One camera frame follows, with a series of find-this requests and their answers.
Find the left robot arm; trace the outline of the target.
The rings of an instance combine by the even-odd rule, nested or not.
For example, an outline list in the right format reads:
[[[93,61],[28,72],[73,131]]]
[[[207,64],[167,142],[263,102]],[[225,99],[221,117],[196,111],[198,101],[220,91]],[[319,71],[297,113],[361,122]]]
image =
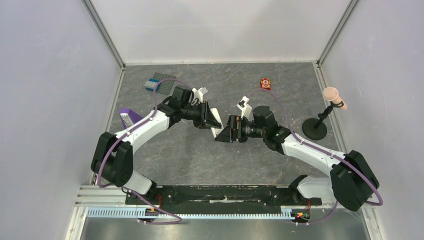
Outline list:
[[[104,132],[98,139],[90,169],[99,179],[135,191],[144,204],[152,204],[157,198],[156,183],[134,169],[134,153],[181,120],[192,121],[198,129],[211,129],[214,134],[221,130],[217,109],[210,108],[204,100],[207,92],[205,87],[177,85],[172,95],[145,118],[117,133]]]

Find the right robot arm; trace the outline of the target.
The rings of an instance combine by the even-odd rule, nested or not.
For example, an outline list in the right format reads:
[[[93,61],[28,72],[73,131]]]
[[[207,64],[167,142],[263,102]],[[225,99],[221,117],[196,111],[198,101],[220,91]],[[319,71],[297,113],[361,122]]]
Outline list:
[[[372,204],[370,198],[376,195],[378,202],[373,204],[382,205],[380,183],[358,151],[345,153],[306,140],[279,125],[274,113],[263,105],[253,109],[252,121],[243,115],[229,115],[223,129],[214,133],[215,141],[223,143],[245,143],[249,138],[262,139],[270,150],[301,160],[326,175],[301,177],[288,191],[293,203],[302,204],[310,198],[335,199],[356,212],[364,204]]]

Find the white remote control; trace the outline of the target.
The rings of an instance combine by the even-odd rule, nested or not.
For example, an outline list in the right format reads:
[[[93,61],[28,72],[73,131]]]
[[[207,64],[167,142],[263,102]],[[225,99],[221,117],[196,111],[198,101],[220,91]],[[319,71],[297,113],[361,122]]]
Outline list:
[[[223,123],[222,123],[222,120],[221,120],[221,117],[219,115],[219,112],[218,112],[217,108],[212,108],[211,109],[211,113],[212,113],[215,121],[217,123],[219,123],[219,127],[211,127],[210,128],[213,137],[216,138],[222,132],[222,130],[224,129],[224,127],[223,127]]]

